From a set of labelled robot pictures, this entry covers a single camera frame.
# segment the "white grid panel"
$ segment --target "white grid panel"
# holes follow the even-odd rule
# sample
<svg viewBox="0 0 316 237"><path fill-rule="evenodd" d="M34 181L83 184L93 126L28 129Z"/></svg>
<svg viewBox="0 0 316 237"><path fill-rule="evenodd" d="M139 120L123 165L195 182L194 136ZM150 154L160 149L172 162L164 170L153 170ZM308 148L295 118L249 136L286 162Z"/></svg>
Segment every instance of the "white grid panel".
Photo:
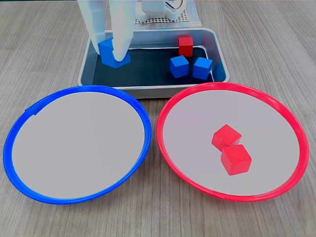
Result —
<svg viewBox="0 0 316 237"><path fill-rule="evenodd" d="M177 20L175 21L171 21L168 18L154 18L154 19L148 19L145 22L140 22L139 20L135 19L135 24L152 24L152 23L175 23L175 22L189 22L190 18L189 18L189 14L187 9L185 9L181 15L178 17Z"/></svg>

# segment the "red cube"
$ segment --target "red cube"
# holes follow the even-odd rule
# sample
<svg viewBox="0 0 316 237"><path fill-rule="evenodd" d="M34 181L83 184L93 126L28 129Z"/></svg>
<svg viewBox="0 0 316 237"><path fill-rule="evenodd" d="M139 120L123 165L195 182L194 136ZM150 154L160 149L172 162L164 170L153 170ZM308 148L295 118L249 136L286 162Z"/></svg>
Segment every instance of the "red cube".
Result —
<svg viewBox="0 0 316 237"><path fill-rule="evenodd" d="M229 175L236 175L248 172L252 159L243 145L236 145L223 149L221 161Z"/></svg>
<svg viewBox="0 0 316 237"><path fill-rule="evenodd" d="M179 56L193 56L193 39L192 37L179 37Z"/></svg>
<svg viewBox="0 0 316 237"><path fill-rule="evenodd" d="M226 124L214 133L212 144L222 151L224 147L238 145L240 139L241 134Z"/></svg>

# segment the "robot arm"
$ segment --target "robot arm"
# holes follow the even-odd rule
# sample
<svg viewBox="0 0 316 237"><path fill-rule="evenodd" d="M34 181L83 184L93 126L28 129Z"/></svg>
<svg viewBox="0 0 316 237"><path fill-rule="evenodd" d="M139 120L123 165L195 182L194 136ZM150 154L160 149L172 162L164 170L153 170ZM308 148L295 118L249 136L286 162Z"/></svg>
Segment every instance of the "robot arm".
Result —
<svg viewBox="0 0 316 237"><path fill-rule="evenodd" d="M100 54L98 44L105 41L105 0L78 0L79 8L95 51ZM133 38L137 0L109 0L113 31L113 55L122 61Z"/></svg>

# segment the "wooden table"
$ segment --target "wooden table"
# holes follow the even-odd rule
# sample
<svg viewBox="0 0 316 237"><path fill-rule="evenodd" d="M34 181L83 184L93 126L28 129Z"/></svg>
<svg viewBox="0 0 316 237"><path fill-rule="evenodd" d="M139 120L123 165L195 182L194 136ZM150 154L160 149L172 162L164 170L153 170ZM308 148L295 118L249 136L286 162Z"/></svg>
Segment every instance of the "wooden table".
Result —
<svg viewBox="0 0 316 237"><path fill-rule="evenodd" d="M213 198L170 170L153 136L144 163L125 184L93 201L57 206L21 194L1 161L1 237L316 235L316 1L197 1L196 5L203 26L218 36L231 82L272 95L304 127L310 162L299 184L259 203ZM0 3L2 149L27 107L77 84L87 38L75 1ZM141 103L155 134L166 100Z"/></svg>

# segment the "blue plate rim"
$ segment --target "blue plate rim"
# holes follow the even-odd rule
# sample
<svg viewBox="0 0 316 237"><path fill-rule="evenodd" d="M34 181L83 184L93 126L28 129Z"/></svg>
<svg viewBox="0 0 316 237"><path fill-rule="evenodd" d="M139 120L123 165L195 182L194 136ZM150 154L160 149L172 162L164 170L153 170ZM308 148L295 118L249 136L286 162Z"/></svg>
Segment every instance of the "blue plate rim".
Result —
<svg viewBox="0 0 316 237"><path fill-rule="evenodd" d="M112 186L108 187L107 189L104 189L98 193L85 196L85 197L79 197L79 198L69 198L69 199L61 199L61 198L53 198L53 197L48 197L41 195L33 190L31 190L29 187L27 187L21 179L18 177L17 173L15 172L14 165L13 165L13 160L12 160L12 149L13 145L15 142L15 138L21 129L21 127L24 125L24 123L33 115L36 115L41 109L43 109L45 106L50 104L51 102L57 100L58 98L61 98L63 96L73 94L73 93L80 93L80 92L100 92L100 93L105 93L109 94L112 96L116 96L119 99L124 100L128 104L130 104L138 113L140 116L143 125L144 125L144 131L145 131L145 139L144 139L144 145L142 148L142 151L139 155L138 160L134 164L134 166L130 169L130 171L119 181L117 181L115 184ZM49 204L75 204L75 203L80 203L80 202L85 202L89 200L93 200L95 198L98 198L104 194L107 194L111 192L112 190L116 189L118 186L123 184L127 179L129 179L134 172L139 168L139 166L142 164L144 161L150 144L151 144L151 139L152 139L152 127L151 127L151 122L149 119L149 116L145 110L145 108L140 104L139 101L137 101L134 97L129 95L128 93L108 87L108 86L102 86L102 85L83 85L83 86L75 86L75 87L70 87L67 89L63 89L60 91L57 91L53 94L50 94L43 99L37 101L34 103L31 107L27 108L25 112L19 117L19 119L15 122L13 127L11 128L7 139L5 141L4 149L3 149L3 164L4 164L4 169L7 173L7 176L11 183L24 195L40 201L44 203L49 203Z"/></svg>

